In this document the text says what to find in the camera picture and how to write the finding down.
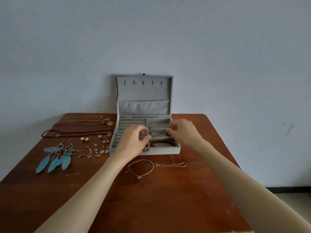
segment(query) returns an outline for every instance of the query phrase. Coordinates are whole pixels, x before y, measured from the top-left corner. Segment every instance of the person's right arm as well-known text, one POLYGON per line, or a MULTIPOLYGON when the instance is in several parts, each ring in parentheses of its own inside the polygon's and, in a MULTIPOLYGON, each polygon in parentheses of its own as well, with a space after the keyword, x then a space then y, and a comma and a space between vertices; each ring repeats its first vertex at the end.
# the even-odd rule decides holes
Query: person's right arm
POLYGON ((192 122, 175 120, 166 131, 205 160, 255 233, 311 232, 311 225, 305 219, 222 156, 201 137, 192 122))

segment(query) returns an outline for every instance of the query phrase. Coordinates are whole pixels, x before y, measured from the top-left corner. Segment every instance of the person's left arm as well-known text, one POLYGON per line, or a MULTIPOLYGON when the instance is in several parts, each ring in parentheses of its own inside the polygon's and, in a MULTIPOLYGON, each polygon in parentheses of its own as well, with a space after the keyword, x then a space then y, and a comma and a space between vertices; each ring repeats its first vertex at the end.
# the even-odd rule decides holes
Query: person's left arm
POLYGON ((142 141, 138 139, 139 134, 144 131, 147 131, 147 128, 142 125, 127 128, 114 155, 110 156, 99 171, 35 233, 87 233, 117 174, 149 142, 151 136, 146 136, 142 141))

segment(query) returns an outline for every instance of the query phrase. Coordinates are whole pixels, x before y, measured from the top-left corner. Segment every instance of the forearm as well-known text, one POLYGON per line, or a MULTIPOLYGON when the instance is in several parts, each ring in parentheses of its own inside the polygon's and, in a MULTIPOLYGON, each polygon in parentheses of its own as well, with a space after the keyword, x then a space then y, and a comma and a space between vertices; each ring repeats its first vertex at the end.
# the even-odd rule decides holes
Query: forearm
POLYGON ((222 156, 207 141, 198 140, 193 149, 221 180, 255 233, 311 232, 311 225, 300 215, 222 156))
POLYGON ((111 184, 125 164, 109 157, 99 171, 35 233, 87 233, 111 184))

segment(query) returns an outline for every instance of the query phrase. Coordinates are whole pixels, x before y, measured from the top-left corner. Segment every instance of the jewelry box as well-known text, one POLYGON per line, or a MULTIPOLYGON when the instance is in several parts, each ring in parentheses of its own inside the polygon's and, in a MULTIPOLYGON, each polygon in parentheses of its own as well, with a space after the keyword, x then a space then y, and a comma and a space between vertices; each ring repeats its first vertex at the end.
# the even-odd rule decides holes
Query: jewelry box
POLYGON ((127 127, 141 124, 148 131, 139 139, 153 137, 139 155, 179 154, 180 144, 165 132, 172 121, 173 76, 116 75, 115 82, 118 117, 109 153, 113 155, 127 127))

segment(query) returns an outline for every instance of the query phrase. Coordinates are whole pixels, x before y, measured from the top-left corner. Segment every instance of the jewelry box lid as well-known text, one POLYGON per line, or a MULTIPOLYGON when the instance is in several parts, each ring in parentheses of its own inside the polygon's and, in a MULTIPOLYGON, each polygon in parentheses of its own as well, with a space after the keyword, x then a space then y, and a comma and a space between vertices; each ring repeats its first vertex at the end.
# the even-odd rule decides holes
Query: jewelry box lid
POLYGON ((171 117, 173 76, 115 75, 120 117, 171 117))

